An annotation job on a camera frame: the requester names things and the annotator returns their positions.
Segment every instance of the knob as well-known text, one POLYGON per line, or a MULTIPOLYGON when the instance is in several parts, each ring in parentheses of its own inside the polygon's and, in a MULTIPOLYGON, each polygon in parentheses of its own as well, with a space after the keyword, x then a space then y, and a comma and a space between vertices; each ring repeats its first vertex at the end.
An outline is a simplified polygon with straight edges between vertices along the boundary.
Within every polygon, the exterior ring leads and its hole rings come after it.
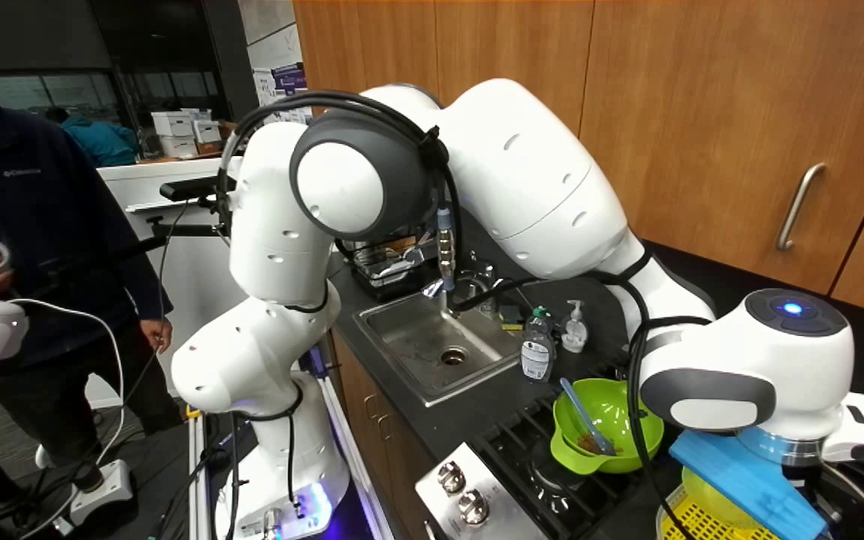
POLYGON ((465 524, 484 524, 489 518, 489 505, 477 489, 467 489, 458 498, 458 515, 465 524))
POLYGON ((458 468, 456 463, 445 463, 445 466, 437 468, 437 484, 441 484, 441 489, 445 489, 447 496, 456 496, 456 493, 465 489, 465 475, 461 475, 461 468, 458 468))

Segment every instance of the green bowl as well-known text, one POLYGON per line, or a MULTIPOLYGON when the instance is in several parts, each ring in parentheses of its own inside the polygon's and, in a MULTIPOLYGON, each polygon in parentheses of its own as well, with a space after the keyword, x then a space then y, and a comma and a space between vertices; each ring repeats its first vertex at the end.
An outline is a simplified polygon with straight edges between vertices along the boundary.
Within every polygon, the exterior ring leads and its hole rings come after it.
MULTIPOLYGON (((611 441, 616 455, 605 453, 589 453, 581 449, 581 425, 577 421, 577 411, 567 395, 559 395, 553 401, 553 423, 556 431, 549 439, 549 453, 559 466, 564 466, 573 475, 630 475, 643 468, 643 459, 637 453, 637 441, 627 423, 627 386, 616 377, 579 377, 573 381, 579 398, 585 401, 593 425, 611 441)), ((646 411, 643 418, 643 436, 649 455, 656 453, 665 436, 665 423, 646 411)))

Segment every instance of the stainless steel sink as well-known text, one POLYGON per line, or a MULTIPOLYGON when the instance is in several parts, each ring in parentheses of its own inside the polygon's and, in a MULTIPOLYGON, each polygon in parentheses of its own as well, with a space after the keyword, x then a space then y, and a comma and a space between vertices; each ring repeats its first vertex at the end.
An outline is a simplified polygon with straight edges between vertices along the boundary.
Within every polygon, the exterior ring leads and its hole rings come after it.
POLYGON ((520 363, 520 333, 505 333, 487 309, 445 315, 424 294, 361 311, 382 360, 426 404, 447 401, 520 363))

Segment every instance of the blue light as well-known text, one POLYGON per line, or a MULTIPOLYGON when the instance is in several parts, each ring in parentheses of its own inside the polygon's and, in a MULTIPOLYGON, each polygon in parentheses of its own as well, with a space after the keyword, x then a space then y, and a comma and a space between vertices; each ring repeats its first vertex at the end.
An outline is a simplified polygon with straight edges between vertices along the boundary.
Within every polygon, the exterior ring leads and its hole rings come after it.
POLYGON ((783 311, 801 315, 804 309, 801 309, 801 303, 783 303, 783 311))

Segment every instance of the countertop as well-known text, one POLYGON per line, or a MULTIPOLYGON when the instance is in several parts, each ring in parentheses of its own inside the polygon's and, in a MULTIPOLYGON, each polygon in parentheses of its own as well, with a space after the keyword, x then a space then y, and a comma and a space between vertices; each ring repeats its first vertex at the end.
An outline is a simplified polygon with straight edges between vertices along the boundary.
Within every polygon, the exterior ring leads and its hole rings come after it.
MULTIPOLYGON (((477 390, 461 392, 450 401, 441 401, 435 408, 426 408, 417 395, 406 390, 396 373, 390 373, 382 360, 368 335, 364 333, 356 311, 376 305, 377 299, 356 289, 350 268, 343 265, 335 256, 329 265, 329 283, 343 294, 343 315, 335 320, 335 333, 344 340, 344 344, 353 351, 361 365, 372 375, 372 381, 385 390, 385 395, 394 401, 400 418, 412 425, 413 439, 426 447, 433 459, 445 459, 456 449, 456 445, 467 441, 477 445, 481 431, 497 423, 520 421, 527 408, 535 408, 539 398, 553 398, 553 385, 538 385, 522 375, 522 369, 508 369, 489 381, 484 381, 477 390)), ((589 358, 562 358, 559 375, 597 375, 597 365, 589 358)), ((665 459, 656 459, 656 481, 661 485, 668 485, 668 466, 665 459)), ((627 540, 651 540, 655 536, 655 510, 656 496, 643 481, 640 489, 632 489, 600 524, 591 536, 627 536, 627 540)))

